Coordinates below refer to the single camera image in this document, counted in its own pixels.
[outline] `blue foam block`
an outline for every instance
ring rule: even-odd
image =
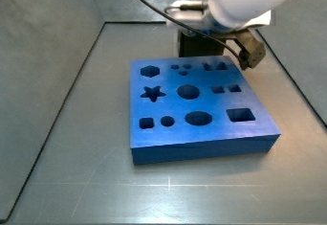
[[[267,152],[280,134],[229,57],[132,61],[136,165]]]

